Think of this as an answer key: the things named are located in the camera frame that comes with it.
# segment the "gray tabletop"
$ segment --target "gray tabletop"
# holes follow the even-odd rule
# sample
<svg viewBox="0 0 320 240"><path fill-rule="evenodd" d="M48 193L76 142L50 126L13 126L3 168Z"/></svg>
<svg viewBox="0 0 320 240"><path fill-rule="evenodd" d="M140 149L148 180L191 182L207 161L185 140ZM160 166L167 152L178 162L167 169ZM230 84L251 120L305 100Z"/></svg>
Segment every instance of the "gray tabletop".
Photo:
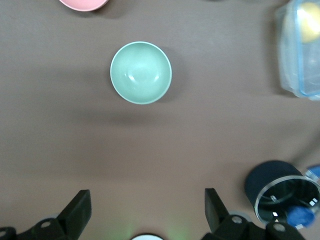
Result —
<svg viewBox="0 0 320 240"><path fill-rule="evenodd" d="M280 87L275 10L286 0L58 0L0 3L0 226L27 230L90 189L81 240L141 232L199 240L204 189L249 214L251 168L319 162L320 103ZM125 44L160 47L167 94L122 99L110 64ZM303 235L314 240L319 222Z"/></svg>

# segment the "yellow lemon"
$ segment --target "yellow lemon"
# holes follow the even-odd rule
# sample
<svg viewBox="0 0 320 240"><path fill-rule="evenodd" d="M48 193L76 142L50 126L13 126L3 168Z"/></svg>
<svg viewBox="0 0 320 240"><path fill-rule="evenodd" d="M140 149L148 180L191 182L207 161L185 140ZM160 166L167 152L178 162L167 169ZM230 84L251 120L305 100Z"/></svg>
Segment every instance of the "yellow lemon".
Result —
<svg viewBox="0 0 320 240"><path fill-rule="evenodd" d="M320 37L320 7L312 2L302 3L297 12L303 43L310 43Z"/></svg>

